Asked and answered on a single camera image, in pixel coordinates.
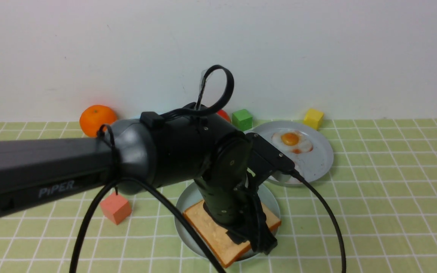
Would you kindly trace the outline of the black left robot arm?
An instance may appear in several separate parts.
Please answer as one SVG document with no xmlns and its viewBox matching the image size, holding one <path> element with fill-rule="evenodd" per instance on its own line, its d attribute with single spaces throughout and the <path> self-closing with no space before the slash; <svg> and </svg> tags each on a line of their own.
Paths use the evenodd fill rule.
<svg viewBox="0 0 437 273">
<path fill-rule="evenodd" d="M 171 121 L 145 112 L 97 138 L 0 141 L 0 218 L 118 182 L 123 194 L 193 179 L 211 218 L 255 252 L 277 246 L 247 173 L 252 137 L 218 114 Z"/>
</svg>

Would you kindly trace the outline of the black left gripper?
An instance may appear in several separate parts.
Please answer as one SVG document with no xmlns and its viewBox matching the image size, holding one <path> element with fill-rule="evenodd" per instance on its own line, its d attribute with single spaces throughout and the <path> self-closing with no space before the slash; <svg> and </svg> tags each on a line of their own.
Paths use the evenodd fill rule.
<svg viewBox="0 0 437 273">
<path fill-rule="evenodd" d="M 205 202 L 205 211 L 227 230 L 234 243 L 249 242 L 252 251 L 269 254 L 278 243 L 267 225 L 267 216 L 257 193 L 262 183 L 252 183 L 250 175 L 254 174 L 249 171 L 208 171 L 194 182 Z"/>
</svg>

